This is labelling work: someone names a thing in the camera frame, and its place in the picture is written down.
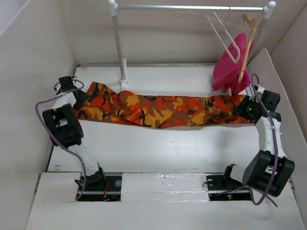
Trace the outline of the orange camouflage trousers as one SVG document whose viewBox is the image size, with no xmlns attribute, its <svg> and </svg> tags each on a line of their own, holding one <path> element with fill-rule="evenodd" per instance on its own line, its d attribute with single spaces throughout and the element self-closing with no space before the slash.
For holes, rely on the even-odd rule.
<svg viewBox="0 0 307 230">
<path fill-rule="evenodd" d="M 92 82 L 87 95 L 81 108 L 74 110 L 80 120 L 151 129 L 251 123 L 238 114 L 244 95 L 149 96 L 115 92 L 97 82 Z"/>
</svg>

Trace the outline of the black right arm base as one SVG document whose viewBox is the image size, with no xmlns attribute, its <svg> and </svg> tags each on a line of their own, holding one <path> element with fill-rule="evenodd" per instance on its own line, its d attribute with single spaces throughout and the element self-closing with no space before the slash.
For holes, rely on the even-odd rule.
<svg viewBox="0 0 307 230">
<path fill-rule="evenodd" d="M 242 184 L 242 174 L 235 179 L 231 176 L 235 164 L 226 166 L 224 172 L 206 172 L 202 184 L 208 190 L 209 201 L 251 201 L 249 189 Z"/>
</svg>

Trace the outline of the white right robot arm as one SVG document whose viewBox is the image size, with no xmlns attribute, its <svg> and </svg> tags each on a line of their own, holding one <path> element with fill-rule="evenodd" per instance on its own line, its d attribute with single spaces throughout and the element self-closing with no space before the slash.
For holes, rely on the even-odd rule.
<svg viewBox="0 0 307 230">
<path fill-rule="evenodd" d="M 275 112 L 280 95 L 263 87 L 245 97 L 239 115 L 255 122 L 259 138 L 259 152 L 247 167 L 230 164 L 222 176 L 223 186 L 232 189 L 238 183 L 278 197 L 290 179 L 295 163 L 286 158 L 281 142 L 281 115 Z"/>
</svg>

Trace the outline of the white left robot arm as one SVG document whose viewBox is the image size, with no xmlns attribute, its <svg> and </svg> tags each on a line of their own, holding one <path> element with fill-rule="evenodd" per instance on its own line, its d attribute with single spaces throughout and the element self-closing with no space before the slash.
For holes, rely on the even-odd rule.
<svg viewBox="0 0 307 230">
<path fill-rule="evenodd" d="M 42 112 L 42 119 L 52 143 L 69 150 L 70 154 L 78 159 L 84 175 L 80 180 L 76 180 L 76 183 L 80 186 L 85 184 L 90 189 L 102 190 L 107 184 L 106 175 L 82 142 L 84 134 L 75 114 L 75 109 L 80 109 L 82 103 L 88 99 L 88 95 L 76 86 L 77 82 L 76 77 L 59 78 L 54 87 L 57 92 L 55 104 Z"/>
</svg>

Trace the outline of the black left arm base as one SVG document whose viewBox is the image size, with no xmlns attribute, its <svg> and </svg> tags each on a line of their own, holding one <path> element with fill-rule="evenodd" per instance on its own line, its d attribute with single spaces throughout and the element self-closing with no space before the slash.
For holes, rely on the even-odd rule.
<svg viewBox="0 0 307 230">
<path fill-rule="evenodd" d="M 121 200 L 122 174 L 107 174 L 107 182 L 98 185 L 86 185 L 78 201 L 117 202 Z"/>
</svg>

